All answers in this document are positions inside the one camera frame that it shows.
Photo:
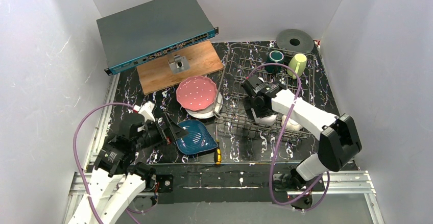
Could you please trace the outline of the white bowl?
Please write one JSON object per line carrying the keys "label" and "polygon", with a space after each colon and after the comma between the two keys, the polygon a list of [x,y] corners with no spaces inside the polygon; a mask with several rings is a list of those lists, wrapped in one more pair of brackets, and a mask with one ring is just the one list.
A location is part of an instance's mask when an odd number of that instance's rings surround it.
{"label": "white bowl", "polygon": [[253,118],[254,118],[254,121],[259,125],[272,126],[277,120],[277,115],[272,114],[272,115],[265,116],[265,117],[257,117],[256,114],[253,113]]}

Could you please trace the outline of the blue shell shaped plate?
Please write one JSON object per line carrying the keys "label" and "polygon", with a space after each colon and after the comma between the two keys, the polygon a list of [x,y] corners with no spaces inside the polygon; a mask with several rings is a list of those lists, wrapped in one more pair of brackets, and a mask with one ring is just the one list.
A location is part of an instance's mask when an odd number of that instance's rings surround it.
{"label": "blue shell shaped plate", "polygon": [[181,153],[195,155],[218,147],[205,124],[199,120],[185,120],[178,125],[188,132],[187,136],[176,141],[176,146]]}

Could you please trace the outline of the small patterned flower dish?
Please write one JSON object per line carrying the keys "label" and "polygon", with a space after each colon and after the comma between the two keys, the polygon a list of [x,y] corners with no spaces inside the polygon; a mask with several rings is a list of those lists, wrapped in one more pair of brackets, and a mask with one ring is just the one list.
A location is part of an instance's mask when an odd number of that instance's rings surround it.
{"label": "small patterned flower dish", "polygon": [[284,123],[286,121],[287,116],[282,115],[281,117],[281,127],[285,130],[291,130],[291,131],[300,131],[303,126],[297,123],[295,120],[289,118],[287,120],[287,123]]}

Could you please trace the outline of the white plate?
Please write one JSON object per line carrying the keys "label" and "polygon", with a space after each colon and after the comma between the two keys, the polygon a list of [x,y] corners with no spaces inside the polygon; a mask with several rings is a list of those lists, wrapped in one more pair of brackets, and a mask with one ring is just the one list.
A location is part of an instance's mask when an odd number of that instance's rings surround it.
{"label": "white plate", "polygon": [[198,119],[211,118],[220,112],[222,108],[222,100],[223,97],[219,92],[216,101],[214,101],[213,104],[209,105],[207,108],[199,111],[192,111],[189,109],[185,109],[185,110],[189,115],[191,115],[194,118],[198,118]]}

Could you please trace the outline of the pink dotted scalloped plate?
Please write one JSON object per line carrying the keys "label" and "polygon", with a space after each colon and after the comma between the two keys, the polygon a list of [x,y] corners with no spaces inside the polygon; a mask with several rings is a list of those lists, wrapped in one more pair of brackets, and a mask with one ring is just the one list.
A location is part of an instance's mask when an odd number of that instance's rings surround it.
{"label": "pink dotted scalloped plate", "polygon": [[176,89],[177,102],[191,111],[204,110],[217,98],[218,90],[212,79],[193,76],[182,81]]}

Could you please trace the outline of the dark green mug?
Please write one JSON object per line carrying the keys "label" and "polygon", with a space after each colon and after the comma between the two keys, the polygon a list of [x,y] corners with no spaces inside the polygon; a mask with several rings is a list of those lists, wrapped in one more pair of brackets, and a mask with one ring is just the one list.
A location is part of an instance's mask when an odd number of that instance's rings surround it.
{"label": "dark green mug", "polygon": [[[268,63],[279,63],[282,64],[284,62],[284,54],[281,51],[271,51],[269,52],[266,60],[266,64]],[[277,74],[281,71],[282,67],[279,65],[269,65],[264,68],[268,73]]]}

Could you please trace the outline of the light green mug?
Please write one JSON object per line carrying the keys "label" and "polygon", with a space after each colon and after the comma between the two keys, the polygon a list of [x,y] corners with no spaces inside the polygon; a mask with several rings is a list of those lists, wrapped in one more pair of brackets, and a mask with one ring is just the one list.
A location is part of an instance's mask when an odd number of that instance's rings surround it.
{"label": "light green mug", "polygon": [[305,71],[307,64],[307,56],[302,53],[295,54],[290,62],[289,67],[298,75],[298,77],[301,77]]}

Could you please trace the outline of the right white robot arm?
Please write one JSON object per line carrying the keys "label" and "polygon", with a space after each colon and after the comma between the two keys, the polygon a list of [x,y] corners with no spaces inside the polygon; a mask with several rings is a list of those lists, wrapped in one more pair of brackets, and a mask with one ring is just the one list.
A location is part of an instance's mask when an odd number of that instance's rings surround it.
{"label": "right white robot arm", "polygon": [[250,119],[257,120],[277,113],[284,114],[307,129],[319,141],[318,152],[291,170],[290,183],[301,188],[307,181],[326,171],[340,171],[362,150],[354,119],[343,114],[325,112],[295,94],[280,82],[247,78],[244,108]]}

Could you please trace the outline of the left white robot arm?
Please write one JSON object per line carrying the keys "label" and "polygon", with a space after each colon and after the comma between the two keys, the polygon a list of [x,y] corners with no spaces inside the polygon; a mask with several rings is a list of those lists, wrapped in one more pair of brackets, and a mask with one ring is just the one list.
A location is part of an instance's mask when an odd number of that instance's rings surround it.
{"label": "left white robot arm", "polygon": [[150,113],[129,113],[117,134],[101,148],[90,180],[83,177],[86,194],[69,223],[116,223],[133,199],[155,179],[155,168],[139,162],[135,153],[159,144],[170,144],[188,131],[164,114],[158,123]]}

